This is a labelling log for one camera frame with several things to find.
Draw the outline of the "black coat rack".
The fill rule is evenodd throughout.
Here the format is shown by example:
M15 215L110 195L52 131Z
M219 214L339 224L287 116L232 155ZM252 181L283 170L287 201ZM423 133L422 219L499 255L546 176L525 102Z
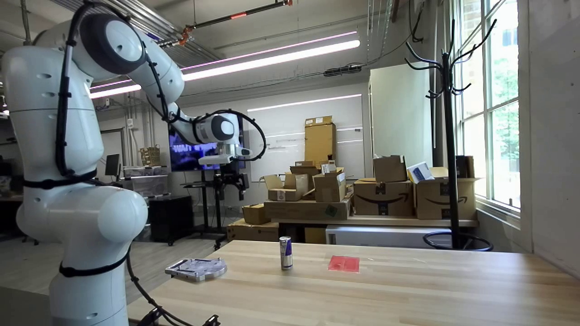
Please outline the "black coat rack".
M456 161L456 146L455 146L455 122L454 122L454 110L451 105L451 97L461 95L469 86L457 88L454 85L453 71L456 64L461 64L470 60L473 53L480 48L489 36L491 35L497 20L494 20L489 27L487 33L483 37L480 43L474 45L471 50L466 53L459 55L457 58L451 58L451 52L455 44L455 34L451 34L451 41L449 42L448 51L444 50L441 53L441 62L429 60L426 58L421 58L412 48L410 43L405 42L408 51L412 54L416 60L419 62L427 63L425 67L414 66L407 58L405 58L406 64L415 71L421 70L435 70L440 75L442 89L440 91L428 91L427 99L437 99L439 97L443 98L444 104L444 124L445 124L445 140L447 145L447 164L448 164L448 195L449 195L449 206L450 206L450 221L451 229L449 231L437 231L428 233L423 236L423 241L434 249L440 250L469 250L468 246L474 241L479 241L485 244L483 248L476 248L475 251L486 252L491 251L494 245L485 239L480 237L462 233L459 229L459 194L458 194L458 182L457 182L457 161Z

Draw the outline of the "black cabinet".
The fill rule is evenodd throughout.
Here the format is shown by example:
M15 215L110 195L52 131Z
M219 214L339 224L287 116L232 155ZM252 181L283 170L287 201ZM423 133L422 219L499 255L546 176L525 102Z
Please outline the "black cabinet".
M148 204L151 241L172 246L176 240L194 233L191 196L156 197L149 199Z

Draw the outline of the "small monitor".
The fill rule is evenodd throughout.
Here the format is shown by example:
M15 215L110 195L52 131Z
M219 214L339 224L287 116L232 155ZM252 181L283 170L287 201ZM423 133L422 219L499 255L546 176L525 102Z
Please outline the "small monitor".
M121 168L121 155L109 154L105 159L104 175L119 178Z

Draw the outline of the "white box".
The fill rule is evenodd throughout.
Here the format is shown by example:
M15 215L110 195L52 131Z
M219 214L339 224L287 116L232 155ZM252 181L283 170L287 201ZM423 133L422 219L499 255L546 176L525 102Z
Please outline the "white box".
M431 249L431 246L423 241L423 236L446 230L444 228L328 225L325 234L326 243L329 245Z

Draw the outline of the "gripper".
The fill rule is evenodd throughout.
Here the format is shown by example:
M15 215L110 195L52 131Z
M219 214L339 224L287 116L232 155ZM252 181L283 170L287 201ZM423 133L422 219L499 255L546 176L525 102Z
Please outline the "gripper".
M215 191L223 191L226 183L235 183L238 189L238 198L243 201L245 192L249 188L249 179L247 174L240 174L240 163L238 161L220 165L220 174L213 176L213 188Z

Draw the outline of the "grey drink can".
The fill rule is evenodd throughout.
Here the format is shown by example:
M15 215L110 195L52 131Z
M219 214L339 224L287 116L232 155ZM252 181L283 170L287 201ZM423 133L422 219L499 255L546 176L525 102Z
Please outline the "grey drink can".
M290 270L293 268L293 251L292 239L290 236L282 236L279 238L281 269Z

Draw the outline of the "white panel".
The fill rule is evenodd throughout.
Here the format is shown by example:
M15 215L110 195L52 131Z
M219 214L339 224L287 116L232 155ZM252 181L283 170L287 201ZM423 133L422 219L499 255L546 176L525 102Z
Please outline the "white panel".
M372 69L369 108L373 154L403 155L408 166L433 165L430 72L407 64Z

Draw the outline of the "window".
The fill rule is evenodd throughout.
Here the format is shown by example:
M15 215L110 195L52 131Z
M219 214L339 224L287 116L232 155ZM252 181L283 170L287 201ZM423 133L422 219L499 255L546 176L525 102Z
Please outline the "window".
M476 198L516 216L521 210L517 0L452 0L459 150L473 157Z

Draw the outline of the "wicker basket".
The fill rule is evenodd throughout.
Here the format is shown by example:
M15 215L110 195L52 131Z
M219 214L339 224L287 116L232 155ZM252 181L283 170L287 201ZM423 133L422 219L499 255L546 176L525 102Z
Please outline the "wicker basket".
M139 155L143 166L161 166L161 147L159 144L141 147Z

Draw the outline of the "whiteboard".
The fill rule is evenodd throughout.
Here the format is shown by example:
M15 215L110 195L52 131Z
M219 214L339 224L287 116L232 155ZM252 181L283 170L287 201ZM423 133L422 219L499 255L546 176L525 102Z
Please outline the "whiteboard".
M249 109L248 115L262 128L266 141L252 126L245 142L255 153L265 150L263 157L249 163L253 182L262 176L282 175L297 161L304 161L305 124L331 117L336 128L333 158L349 178L365 176L363 96L360 93L327 96L308 101Z

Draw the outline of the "pile of cardboard boxes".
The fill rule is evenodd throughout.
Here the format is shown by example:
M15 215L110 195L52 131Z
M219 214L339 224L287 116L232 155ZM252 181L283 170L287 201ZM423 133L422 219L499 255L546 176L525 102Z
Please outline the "pile of cardboard boxes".
M292 166L284 176L263 176L266 200L242 207L248 224L348 223L356 217L408 219L409 225L451 225L449 196L441 180L412 183L403 159L378 160L379 178L362 178L348 184L344 168L323 174L316 166Z

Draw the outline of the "red ceiling pipe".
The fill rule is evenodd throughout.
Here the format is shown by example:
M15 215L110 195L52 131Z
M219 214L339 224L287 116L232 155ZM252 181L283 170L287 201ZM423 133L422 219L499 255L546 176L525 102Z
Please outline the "red ceiling pipe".
M293 0L274 0L274 3L267 4L264 6L259 6L257 8L253 8L253 9L248 9L248 10L245 10L243 12L233 13L233 14L230 14L228 16L218 17L218 18L215 18L213 20L203 21L201 23L194 22L193 24L187 24L187 25L185 25L184 29L182 29L182 31L178 37L162 40L162 41L157 42L157 44L159 46L161 46L162 49L167 48L167 47L172 47L172 46L184 46L188 41L190 41L190 39L192 39L192 37L193 37L192 33L195 29L200 29L200 28L208 27L210 25L220 24L220 23L230 21L230 20L236 20L236 19L239 19L241 17L246 17L246 16L249 16L252 14L265 12L265 11L268 11L271 9L276 9L276 8L280 8L280 7L284 7L284 6L292 6L292 5L293 5Z

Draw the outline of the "stack of plastic bins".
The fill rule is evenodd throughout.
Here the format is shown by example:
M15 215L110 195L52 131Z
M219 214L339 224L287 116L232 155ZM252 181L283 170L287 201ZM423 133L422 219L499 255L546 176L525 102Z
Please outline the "stack of plastic bins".
M170 194L166 166L124 166L122 175L122 188L139 193L145 198Z

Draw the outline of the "red plastic packet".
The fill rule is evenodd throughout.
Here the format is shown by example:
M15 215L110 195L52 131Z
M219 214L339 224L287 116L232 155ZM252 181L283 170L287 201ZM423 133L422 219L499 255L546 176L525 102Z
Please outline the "red plastic packet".
M359 273L360 258L333 255L328 263L327 269L332 272Z

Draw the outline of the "wooden table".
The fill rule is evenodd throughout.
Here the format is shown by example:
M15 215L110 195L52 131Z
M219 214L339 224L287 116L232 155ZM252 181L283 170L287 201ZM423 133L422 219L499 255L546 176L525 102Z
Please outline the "wooden table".
M284 224L309 224L309 225L374 225L374 226L400 226L400 227L451 227L449 220L420 220L414 216L369 216L353 215L346 220L298 220L273 218L273 222Z

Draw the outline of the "large wall screen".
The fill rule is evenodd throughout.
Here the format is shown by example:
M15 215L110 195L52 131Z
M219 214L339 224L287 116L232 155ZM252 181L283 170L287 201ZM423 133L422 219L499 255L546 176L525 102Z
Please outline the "large wall screen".
M171 171L182 173L187 171L219 170L220 165L203 165L199 159L217 155L216 143L205 143L191 146L186 144L177 132L168 128L169 157Z

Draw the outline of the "ceiling light strips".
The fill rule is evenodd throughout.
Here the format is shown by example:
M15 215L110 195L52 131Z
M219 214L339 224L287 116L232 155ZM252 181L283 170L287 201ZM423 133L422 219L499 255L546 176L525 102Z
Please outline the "ceiling light strips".
M207 62L182 68L181 71L183 81L190 82L356 49L360 45L358 33L351 31L274 49L243 54L233 58L225 58L215 62Z

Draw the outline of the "silver metal platform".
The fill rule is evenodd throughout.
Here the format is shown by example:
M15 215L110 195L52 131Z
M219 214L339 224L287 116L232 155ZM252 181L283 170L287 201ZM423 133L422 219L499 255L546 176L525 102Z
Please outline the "silver metal platform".
M203 282L224 275L226 262L221 259L182 259L165 268L165 273L191 282Z

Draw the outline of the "black screen stand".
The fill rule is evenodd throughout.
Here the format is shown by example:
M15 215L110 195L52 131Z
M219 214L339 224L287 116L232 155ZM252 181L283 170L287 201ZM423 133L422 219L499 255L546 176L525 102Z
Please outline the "black screen stand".
M219 180L219 175L214 174L211 180L206 178L206 171L201 170L200 180L188 180L187 173L183 172L184 183L181 184L182 188L189 191L191 189L200 190L203 213L203 223L200 225L195 225L194 232L199 234L202 239L209 239L210 237L214 239L215 243L213 245L214 250L218 250L222 247L222 243L227 239L227 231L223 226L222 214L220 212L220 188L216 184L216 180ZM215 218L216 225L213 226L211 217L209 214L209 198L208 194L210 190L213 191L214 205L212 214Z

